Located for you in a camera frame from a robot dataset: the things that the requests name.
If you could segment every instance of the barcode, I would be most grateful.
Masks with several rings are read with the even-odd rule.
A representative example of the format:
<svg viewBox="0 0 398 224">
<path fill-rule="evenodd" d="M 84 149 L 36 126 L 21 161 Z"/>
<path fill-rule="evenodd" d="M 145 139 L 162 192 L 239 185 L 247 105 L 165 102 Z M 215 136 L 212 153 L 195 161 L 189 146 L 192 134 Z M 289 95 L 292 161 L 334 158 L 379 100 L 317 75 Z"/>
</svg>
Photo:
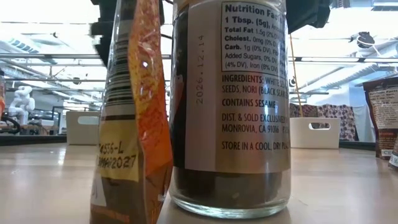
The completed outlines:
<svg viewBox="0 0 398 224">
<path fill-rule="evenodd" d="M 104 92 L 104 113 L 103 116 L 134 115 L 134 98 L 132 97 L 129 65 L 127 61 L 128 37 L 126 33 L 131 21 L 121 21 L 119 30 L 126 30 L 119 33 L 113 43 L 113 55 L 110 60 L 110 68 Z"/>
</svg>

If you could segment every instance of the ceiling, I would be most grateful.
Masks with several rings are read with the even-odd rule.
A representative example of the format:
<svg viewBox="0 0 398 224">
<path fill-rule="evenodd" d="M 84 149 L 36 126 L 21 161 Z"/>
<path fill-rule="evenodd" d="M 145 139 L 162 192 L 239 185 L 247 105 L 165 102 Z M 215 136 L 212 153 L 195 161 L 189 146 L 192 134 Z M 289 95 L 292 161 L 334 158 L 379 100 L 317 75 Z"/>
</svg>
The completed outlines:
<svg viewBox="0 0 398 224">
<path fill-rule="evenodd" d="M 89 35 L 90 24 L 100 16 L 98 6 L 89 0 L 3 0 L 0 1 L 0 54 L 96 54 L 93 44 L 98 39 Z M 396 11 L 372 11 L 372 7 L 336 8 L 331 10 L 328 23 L 322 29 L 310 26 L 292 34 L 296 57 L 383 57 L 382 49 L 397 42 L 398 30 L 389 23 L 398 21 Z M 172 5 L 164 2 L 165 25 L 163 34 L 172 35 Z M 375 44 L 368 49 L 357 46 L 356 40 L 350 42 L 352 35 L 358 32 L 370 32 Z M 29 48 L 18 49 L 15 41 L 23 42 Z M 172 41 L 162 37 L 162 54 L 171 54 Z M 52 68 L 51 61 L 41 59 L 8 59 L 29 67 L 40 73 L 59 79 L 81 78 L 104 80 L 106 68 L 100 59 L 54 59 L 57 63 Z M 344 68 L 342 76 L 349 75 L 356 63 L 339 62 L 297 62 L 296 72 L 299 86 L 304 86 L 322 77 L 324 74 Z M 9 65 L 0 61 L 0 67 Z M 170 79 L 171 61 L 164 60 L 165 79 Z M 289 76 L 293 76 L 293 66 L 289 64 Z M 361 77 L 351 82 L 358 84 L 367 79 Z M 56 83 L 60 88 L 95 89 L 104 88 L 103 82 Z M 100 92 L 85 93 L 101 98 Z"/>
</svg>

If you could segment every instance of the table surface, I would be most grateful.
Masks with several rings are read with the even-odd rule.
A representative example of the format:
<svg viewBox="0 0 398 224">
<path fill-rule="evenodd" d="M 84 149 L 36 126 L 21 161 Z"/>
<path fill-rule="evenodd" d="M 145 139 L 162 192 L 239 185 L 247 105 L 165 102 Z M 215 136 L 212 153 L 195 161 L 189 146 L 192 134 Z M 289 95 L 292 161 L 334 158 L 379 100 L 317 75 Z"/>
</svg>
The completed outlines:
<svg viewBox="0 0 398 224">
<path fill-rule="evenodd" d="M 87 224 L 95 147 L 0 147 L 0 223 Z M 257 220 L 185 212 L 168 198 L 158 223 L 398 223 L 398 172 L 374 152 L 293 149 L 287 209 Z"/>
</svg>

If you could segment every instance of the dark seasoning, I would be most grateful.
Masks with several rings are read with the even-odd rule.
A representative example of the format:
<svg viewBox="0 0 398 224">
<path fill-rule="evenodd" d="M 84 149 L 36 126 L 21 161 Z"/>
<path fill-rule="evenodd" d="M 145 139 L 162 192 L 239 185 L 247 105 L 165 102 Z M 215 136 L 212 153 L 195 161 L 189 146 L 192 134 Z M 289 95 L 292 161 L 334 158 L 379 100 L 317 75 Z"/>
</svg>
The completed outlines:
<svg viewBox="0 0 398 224">
<path fill-rule="evenodd" d="M 182 75 L 187 82 L 187 58 L 188 58 L 188 8 L 180 10 L 174 22 L 172 77 Z M 263 10 L 252 6 L 231 7 L 232 11 L 246 11 L 262 14 Z M 205 45 L 206 37 L 197 37 L 198 46 Z M 203 75 L 203 61 L 205 52 L 202 50 L 197 56 L 197 71 Z M 196 80 L 196 103 L 203 104 L 203 79 Z M 247 75 L 242 79 L 255 80 L 257 77 Z M 282 185 L 282 172 L 266 174 L 234 174 L 224 172 L 208 172 L 185 169 L 185 129 L 187 111 L 187 86 L 182 90 L 182 97 L 175 118 L 170 124 L 172 148 L 174 154 L 174 183 L 175 191 L 182 195 L 186 202 L 198 203 L 208 207 L 229 209 L 263 208 L 265 203 L 273 201 Z M 275 116 L 274 119 L 284 120 L 284 117 Z"/>
</svg>

